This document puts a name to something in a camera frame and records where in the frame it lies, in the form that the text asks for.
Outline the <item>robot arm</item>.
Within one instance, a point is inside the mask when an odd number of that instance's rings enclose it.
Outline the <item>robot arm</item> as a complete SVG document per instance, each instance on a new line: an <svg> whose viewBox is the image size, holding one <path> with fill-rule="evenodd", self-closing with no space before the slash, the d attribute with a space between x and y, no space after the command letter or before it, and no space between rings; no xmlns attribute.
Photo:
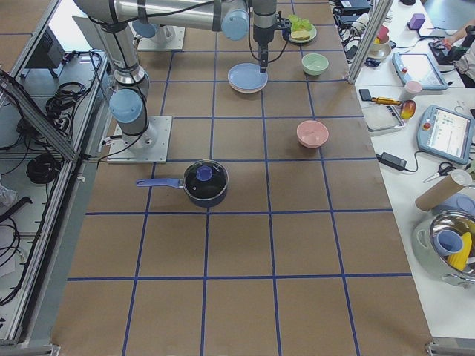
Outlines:
<svg viewBox="0 0 475 356"><path fill-rule="evenodd" d="M174 28L168 25L158 25L134 20L132 27L138 36L150 39L160 45L172 41L176 36Z"/></svg>
<svg viewBox="0 0 475 356"><path fill-rule="evenodd" d="M227 39L255 41L254 54L262 73L269 60L268 46L277 30L289 21L277 10L276 1L77 1L76 6L96 28L114 78L119 85L138 85L145 70L138 62L137 47L145 40L148 50L176 50L179 27L223 33Z"/></svg>

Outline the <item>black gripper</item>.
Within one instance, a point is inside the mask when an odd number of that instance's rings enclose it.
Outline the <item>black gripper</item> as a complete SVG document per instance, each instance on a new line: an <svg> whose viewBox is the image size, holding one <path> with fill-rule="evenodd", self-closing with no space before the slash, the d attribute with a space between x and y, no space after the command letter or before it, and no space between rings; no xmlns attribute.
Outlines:
<svg viewBox="0 0 475 356"><path fill-rule="evenodd" d="M274 38L277 17L275 14L255 14L253 18L253 39L258 45L258 61L260 72L265 73L268 67L268 44Z"/></svg>

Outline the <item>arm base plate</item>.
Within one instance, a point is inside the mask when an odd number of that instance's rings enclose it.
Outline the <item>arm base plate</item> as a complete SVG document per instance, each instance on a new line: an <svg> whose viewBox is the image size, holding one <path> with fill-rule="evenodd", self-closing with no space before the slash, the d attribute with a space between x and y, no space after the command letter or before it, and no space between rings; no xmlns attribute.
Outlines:
<svg viewBox="0 0 475 356"><path fill-rule="evenodd" d="M175 38L165 44L157 44L150 39L142 38L136 35L136 47L138 51L158 52L158 51L174 51L182 50L185 36L185 28L172 26L175 30Z"/></svg>
<svg viewBox="0 0 475 356"><path fill-rule="evenodd" d="M148 130L135 142L131 136L112 141L107 156L111 164L166 163L171 136L171 116L150 116Z"/></svg>

